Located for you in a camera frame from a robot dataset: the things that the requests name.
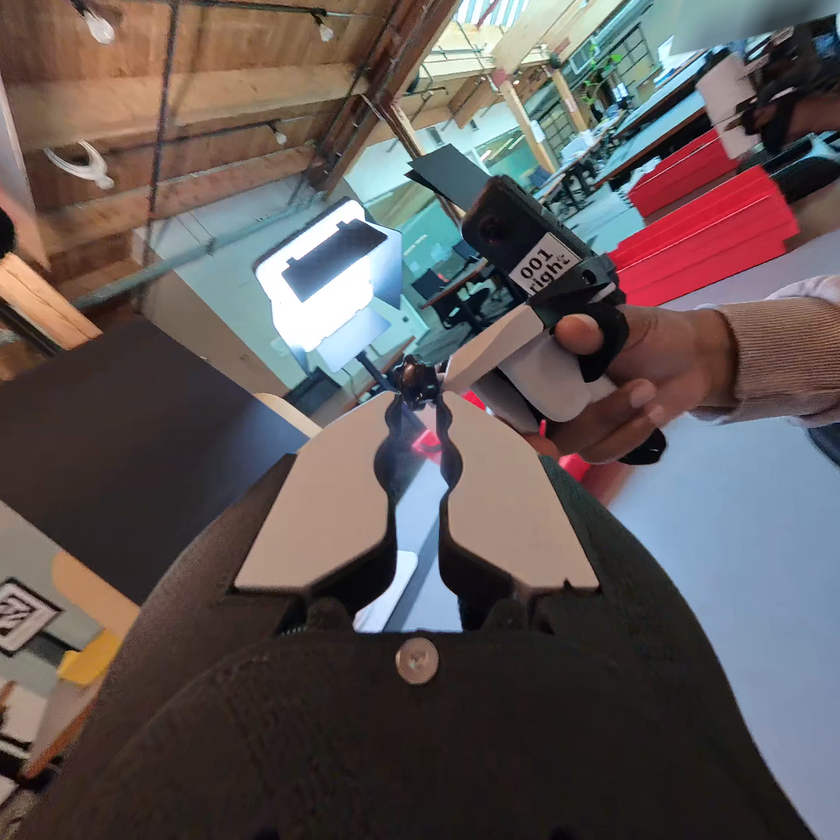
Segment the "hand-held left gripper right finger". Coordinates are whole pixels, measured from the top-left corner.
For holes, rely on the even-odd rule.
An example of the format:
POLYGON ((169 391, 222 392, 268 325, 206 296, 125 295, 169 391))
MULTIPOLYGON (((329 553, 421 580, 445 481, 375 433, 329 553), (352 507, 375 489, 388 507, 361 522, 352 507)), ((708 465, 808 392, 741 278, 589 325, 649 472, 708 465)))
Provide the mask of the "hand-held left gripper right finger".
POLYGON ((468 603, 530 603, 599 581, 538 453, 464 397, 437 404, 443 446, 441 576, 468 603))

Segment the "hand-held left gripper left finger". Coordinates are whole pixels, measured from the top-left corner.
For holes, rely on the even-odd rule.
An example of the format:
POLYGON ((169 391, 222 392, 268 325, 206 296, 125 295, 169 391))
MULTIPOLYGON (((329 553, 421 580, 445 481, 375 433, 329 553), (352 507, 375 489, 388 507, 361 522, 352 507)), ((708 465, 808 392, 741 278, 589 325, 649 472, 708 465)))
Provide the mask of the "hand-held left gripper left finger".
POLYGON ((375 396, 298 451, 233 581, 245 595, 339 602, 351 619, 396 573, 391 483, 398 397, 375 396))

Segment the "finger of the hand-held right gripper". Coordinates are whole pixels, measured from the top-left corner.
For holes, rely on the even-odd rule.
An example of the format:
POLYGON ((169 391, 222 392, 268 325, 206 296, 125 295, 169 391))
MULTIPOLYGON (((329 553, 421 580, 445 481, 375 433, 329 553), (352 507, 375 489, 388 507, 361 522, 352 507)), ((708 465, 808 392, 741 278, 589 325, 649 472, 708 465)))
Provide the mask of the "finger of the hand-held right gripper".
POLYGON ((503 371, 489 371, 473 382, 472 387, 488 413, 522 436, 540 436, 543 417, 503 371))
POLYGON ((471 390, 493 371, 520 394, 538 392, 557 375, 557 348, 532 308, 514 308, 458 349, 449 360, 444 390, 471 390))

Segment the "red plastic bin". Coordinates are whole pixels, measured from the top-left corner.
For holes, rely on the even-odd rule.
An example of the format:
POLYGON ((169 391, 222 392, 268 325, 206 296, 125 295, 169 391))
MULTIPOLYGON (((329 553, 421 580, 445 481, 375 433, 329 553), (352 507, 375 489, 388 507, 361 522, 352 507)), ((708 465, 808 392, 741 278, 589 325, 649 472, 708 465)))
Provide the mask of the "red plastic bin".
POLYGON ((629 190, 628 199, 650 224, 698 191, 728 179, 738 167, 738 159, 728 156, 711 129, 657 163, 629 190))
MULTIPOLYGON (((433 408, 431 406, 425 406, 415 413, 415 419, 419 420, 422 428, 416 433, 412 441, 412 450, 415 454, 420 455, 422 458, 439 467, 441 465, 443 449, 436 432, 437 420, 433 408)), ((582 481, 591 469, 590 465, 578 455, 560 457, 559 465, 578 481, 582 481)))
POLYGON ((625 239, 609 256, 626 302, 654 307, 783 256, 799 232, 781 189, 755 165, 625 239))

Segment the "black star knob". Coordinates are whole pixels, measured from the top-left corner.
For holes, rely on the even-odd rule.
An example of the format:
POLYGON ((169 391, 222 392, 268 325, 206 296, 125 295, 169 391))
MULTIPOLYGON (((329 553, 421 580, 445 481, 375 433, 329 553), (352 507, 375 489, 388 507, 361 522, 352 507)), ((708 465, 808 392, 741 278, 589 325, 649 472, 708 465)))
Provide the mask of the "black star knob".
POLYGON ((407 354, 394 370, 395 387, 407 410, 418 413, 436 404, 441 391, 437 366, 407 354))

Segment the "person's right forearm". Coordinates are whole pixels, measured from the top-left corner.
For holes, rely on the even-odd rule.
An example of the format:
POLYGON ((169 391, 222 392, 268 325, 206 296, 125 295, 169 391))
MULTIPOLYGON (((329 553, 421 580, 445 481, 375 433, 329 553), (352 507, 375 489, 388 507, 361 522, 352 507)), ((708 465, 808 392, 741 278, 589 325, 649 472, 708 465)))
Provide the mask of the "person's right forearm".
POLYGON ((817 276, 763 301, 714 308, 737 346, 734 406, 699 407, 696 419, 736 424, 785 417, 801 427, 839 421, 839 276, 817 276))

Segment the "person's right hand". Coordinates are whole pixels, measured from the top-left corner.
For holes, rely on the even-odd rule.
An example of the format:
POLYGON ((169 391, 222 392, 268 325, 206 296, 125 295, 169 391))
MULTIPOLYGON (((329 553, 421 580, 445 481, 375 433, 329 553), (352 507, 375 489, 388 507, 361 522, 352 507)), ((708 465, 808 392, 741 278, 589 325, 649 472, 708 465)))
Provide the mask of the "person's right hand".
POLYGON ((592 465, 629 455, 679 415, 735 407, 739 352, 716 310, 622 307, 628 337, 607 374, 616 390, 546 435, 524 438, 542 456, 579 455, 592 465))

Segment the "black wood-framed board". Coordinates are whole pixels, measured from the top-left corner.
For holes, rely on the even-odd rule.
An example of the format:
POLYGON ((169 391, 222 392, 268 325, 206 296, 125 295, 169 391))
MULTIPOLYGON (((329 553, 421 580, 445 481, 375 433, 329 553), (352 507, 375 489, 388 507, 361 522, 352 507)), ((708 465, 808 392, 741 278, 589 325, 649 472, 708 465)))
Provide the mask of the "black wood-framed board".
POLYGON ((406 178, 468 212, 482 194, 490 175, 452 144, 410 162, 406 178))
POLYGON ((1 497, 141 606, 309 436, 135 318, 1 387, 1 497))

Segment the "black light stand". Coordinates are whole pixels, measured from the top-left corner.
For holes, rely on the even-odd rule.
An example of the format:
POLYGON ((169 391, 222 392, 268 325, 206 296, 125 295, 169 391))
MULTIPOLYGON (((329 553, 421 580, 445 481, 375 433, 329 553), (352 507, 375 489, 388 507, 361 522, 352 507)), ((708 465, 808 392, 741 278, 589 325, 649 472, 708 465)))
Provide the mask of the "black light stand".
POLYGON ((398 393, 397 386, 387 378, 385 373, 379 370, 365 351, 357 353, 355 359, 372 380, 372 385, 367 388, 367 392, 371 396, 378 396, 382 393, 398 393))

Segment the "green hanging plant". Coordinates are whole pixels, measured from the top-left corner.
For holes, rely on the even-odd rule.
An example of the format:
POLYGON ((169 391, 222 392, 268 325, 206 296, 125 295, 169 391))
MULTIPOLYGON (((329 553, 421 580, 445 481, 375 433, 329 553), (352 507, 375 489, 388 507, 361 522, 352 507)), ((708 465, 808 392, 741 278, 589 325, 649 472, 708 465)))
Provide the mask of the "green hanging plant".
POLYGON ((587 107, 603 109, 616 101, 613 89, 617 87, 618 82, 613 76, 617 73, 624 57, 625 54, 622 51, 614 51, 598 58, 595 56, 594 48, 591 48, 581 93, 581 99, 587 107))

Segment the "studio light panel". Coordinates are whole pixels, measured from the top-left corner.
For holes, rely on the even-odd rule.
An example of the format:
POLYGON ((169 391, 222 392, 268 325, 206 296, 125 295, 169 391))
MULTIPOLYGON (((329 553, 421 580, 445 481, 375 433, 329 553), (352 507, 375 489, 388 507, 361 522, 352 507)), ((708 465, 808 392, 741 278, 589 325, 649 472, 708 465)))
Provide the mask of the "studio light panel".
POLYGON ((344 198, 261 256, 254 272, 299 365, 308 371, 316 354, 339 372, 392 326, 381 309, 400 308, 403 233, 344 198))

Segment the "yellow plastic bin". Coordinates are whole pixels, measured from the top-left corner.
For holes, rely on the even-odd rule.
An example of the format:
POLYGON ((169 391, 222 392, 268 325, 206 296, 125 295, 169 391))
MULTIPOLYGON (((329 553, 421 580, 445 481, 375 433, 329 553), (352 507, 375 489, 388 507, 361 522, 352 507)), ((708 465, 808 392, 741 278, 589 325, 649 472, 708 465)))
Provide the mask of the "yellow plastic bin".
POLYGON ((105 676, 121 648, 123 639, 103 629, 82 650, 68 650, 57 668, 59 681, 78 687, 88 687, 105 676))

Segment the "black white marker sign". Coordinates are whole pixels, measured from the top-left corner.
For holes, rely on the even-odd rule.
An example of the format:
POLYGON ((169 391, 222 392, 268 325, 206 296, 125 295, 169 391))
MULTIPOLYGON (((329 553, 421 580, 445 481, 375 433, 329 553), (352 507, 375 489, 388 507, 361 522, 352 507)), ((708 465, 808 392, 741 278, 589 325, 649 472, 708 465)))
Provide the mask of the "black white marker sign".
POLYGON ((1 653, 11 657, 63 613, 57 604, 8 577, 1 583, 1 653))

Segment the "white ceiling hook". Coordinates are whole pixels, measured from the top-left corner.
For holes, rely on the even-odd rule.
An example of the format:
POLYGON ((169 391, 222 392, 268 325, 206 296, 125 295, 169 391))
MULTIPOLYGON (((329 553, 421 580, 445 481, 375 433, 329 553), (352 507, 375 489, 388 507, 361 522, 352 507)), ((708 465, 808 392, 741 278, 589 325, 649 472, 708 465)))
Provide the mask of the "white ceiling hook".
POLYGON ((98 189, 108 192, 115 186, 115 181, 109 174, 108 163, 96 148, 85 140, 78 141, 85 152, 86 161, 83 163, 65 160, 50 148, 44 148, 47 159, 61 171, 82 181, 93 183, 98 189))

